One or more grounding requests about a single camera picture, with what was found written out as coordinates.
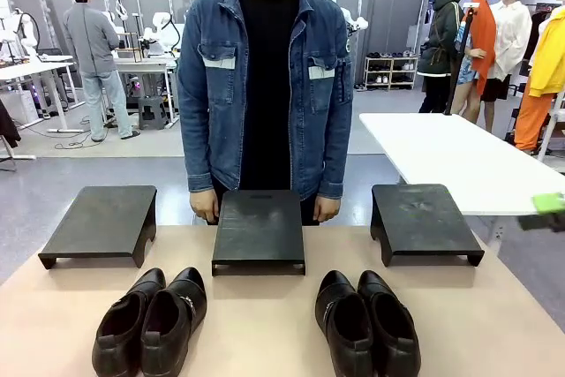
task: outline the beige table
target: beige table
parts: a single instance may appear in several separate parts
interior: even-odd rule
[[[213,227],[161,227],[141,270],[98,260],[48,272],[30,258],[0,287],[0,375],[95,376],[94,332],[109,306],[147,269],[161,267],[170,281],[191,265],[204,276],[208,309],[181,376],[332,376],[313,308],[334,268],[355,285],[367,268],[390,283],[416,322],[420,377],[565,375],[565,335],[490,252],[478,268],[384,268],[367,228],[321,227],[305,230],[306,277],[213,279],[214,242]]]

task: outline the hand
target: hand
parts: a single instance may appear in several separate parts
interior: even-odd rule
[[[483,49],[471,49],[469,51],[469,56],[484,59],[486,57],[486,52]]]
[[[325,222],[339,214],[342,202],[339,199],[328,199],[318,196],[314,204],[314,221]]]
[[[191,193],[191,208],[196,216],[211,224],[216,223],[220,217],[218,197],[214,189]]]

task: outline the blue denim jacket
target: blue denim jacket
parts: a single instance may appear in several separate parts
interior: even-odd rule
[[[343,194],[353,92],[346,46],[337,4],[299,0],[290,37],[289,140],[290,186],[302,200],[316,192],[330,199]],[[186,13],[178,69],[191,192],[211,189],[212,175],[230,190],[239,187],[248,64],[239,1],[195,0]]]

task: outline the jacket chest pocket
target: jacket chest pocket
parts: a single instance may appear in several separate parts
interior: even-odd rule
[[[198,51],[206,66],[208,99],[211,102],[233,103],[236,47],[202,43]]]
[[[307,58],[312,112],[329,109],[337,70],[337,56],[309,56]]]

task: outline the stool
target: stool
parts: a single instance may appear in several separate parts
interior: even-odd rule
[[[139,98],[139,128],[162,130],[169,122],[161,97]]]

